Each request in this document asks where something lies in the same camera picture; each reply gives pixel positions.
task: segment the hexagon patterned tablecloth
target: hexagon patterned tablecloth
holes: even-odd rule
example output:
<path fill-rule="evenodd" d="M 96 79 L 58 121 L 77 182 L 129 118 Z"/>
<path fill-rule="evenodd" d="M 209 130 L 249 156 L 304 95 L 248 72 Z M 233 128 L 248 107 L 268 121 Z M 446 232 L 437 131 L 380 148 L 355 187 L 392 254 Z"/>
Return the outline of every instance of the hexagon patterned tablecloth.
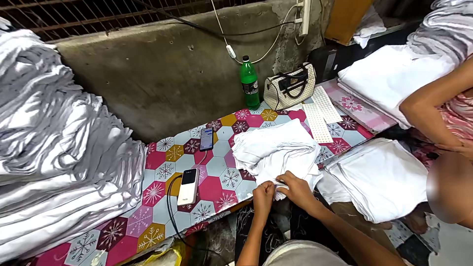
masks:
<path fill-rule="evenodd" d="M 320 144 L 317 163 L 373 137 L 364 127 L 337 109 L 343 121 L 327 125 L 333 143 Z M 31 266 L 112 266 L 123 262 L 162 240 L 175 235 L 166 206 L 170 181 L 185 169 L 200 170 L 196 203 L 177 207 L 180 183 L 171 190 L 173 216 L 180 231 L 188 235 L 230 213 L 230 207 L 252 197 L 255 178 L 236 169 L 232 155 L 233 137 L 240 132 L 271 127 L 299 118 L 311 134 L 303 110 L 271 110 L 262 103 L 257 110 L 243 109 L 208 124 L 168 137 L 149 145 L 143 181 L 142 201 L 134 209 L 97 228 L 32 259 Z M 202 128 L 212 127 L 214 148 L 200 165 Z"/>

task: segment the phone screen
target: phone screen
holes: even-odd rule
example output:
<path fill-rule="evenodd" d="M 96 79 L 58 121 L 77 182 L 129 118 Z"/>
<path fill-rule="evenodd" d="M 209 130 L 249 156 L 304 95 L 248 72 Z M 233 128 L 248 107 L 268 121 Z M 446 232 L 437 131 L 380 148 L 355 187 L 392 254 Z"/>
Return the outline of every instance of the phone screen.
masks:
<path fill-rule="evenodd" d="M 201 130 L 201 151 L 211 150 L 213 147 L 213 128 L 204 128 Z"/>
<path fill-rule="evenodd" d="M 197 173 L 197 169 L 195 168 L 184 171 L 184 173 L 182 174 L 181 185 L 194 183 L 196 173 Z"/>

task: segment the human hand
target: human hand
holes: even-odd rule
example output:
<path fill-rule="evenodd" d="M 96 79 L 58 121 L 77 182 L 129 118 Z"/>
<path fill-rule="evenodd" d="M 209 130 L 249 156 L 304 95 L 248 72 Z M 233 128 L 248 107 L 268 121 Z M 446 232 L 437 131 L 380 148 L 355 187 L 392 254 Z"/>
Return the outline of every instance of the human hand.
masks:
<path fill-rule="evenodd" d="M 273 196 L 274 184 L 271 181 L 266 181 L 253 189 L 254 222 L 262 226 L 266 224 Z"/>
<path fill-rule="evenodd" d="M 309 210 L 319 207 L 324 207 L 324 205 L 318 201 L 307 181 L 294 176 L 290 171 L 276 177 L 276 180 L 283 180 L 288 184 L 289 189 L 278 187 L 277 191 L 286 195 L 292 202 L 297 206 L 309 213 Z"/>
<path fill-rule="evenodd" d="M 447 150 L 456 151 L 467 157 L 470 161 L 473 161 L 473 141 L 467 139 L 460 139 L 463 143 L 462 146 L 451 146 L 443 144 L 435 144 L 436 147 Z"/>

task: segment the concrete wall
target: concrete wall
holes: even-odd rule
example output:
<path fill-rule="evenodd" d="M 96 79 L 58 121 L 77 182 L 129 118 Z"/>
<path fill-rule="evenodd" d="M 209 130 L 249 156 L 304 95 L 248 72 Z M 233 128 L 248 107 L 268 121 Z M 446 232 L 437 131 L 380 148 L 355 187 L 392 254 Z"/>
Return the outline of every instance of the concrete wall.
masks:
<path fill-rule="evenodd" d="M 280 23 L 292 0 L 271 0 L 218 10 L 224 32 L 242 33 Z M 325 0 L 325 20 L 330 3 Z M 264 79 L 304 62 L 322 45 L 319 1 L 313 0 L 309 35 L 301 46 L 294 26 L 283 28 L 275 47 L 255 64 L 262 89 Z M 187 20 L 218 30 L 213 12 Z M 294 11 L 288 20 L 294 19 Z M 259 59 L 278 29 L 227 38 L 239 59 Z M 85 35 L 57 43 L 76 82 L 104 97 L 109 110 L 144 142 L 159 141 L 245 107 L 239 64 L 227 54 L 223 38 L 167 20 L 125 28 L 108 35 Z"/>

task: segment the wire mesh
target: wire mesh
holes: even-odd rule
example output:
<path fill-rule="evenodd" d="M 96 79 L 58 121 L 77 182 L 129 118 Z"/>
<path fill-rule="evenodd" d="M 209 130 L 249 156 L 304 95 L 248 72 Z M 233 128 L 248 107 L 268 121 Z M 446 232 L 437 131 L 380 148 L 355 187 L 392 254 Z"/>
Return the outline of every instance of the wire mesh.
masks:
<path fill-rule="evenodd" d="M 212 11 L 210 0 L 141 0 L 174 16 Z M 261 0 L 214 0 L 215 7 L 239 6 Z M 132 0 L 2 0 L 0 17 L 17 28 L 27 28 L 44 41 L 75 35 L 120 30 L 167 16 Z"/>

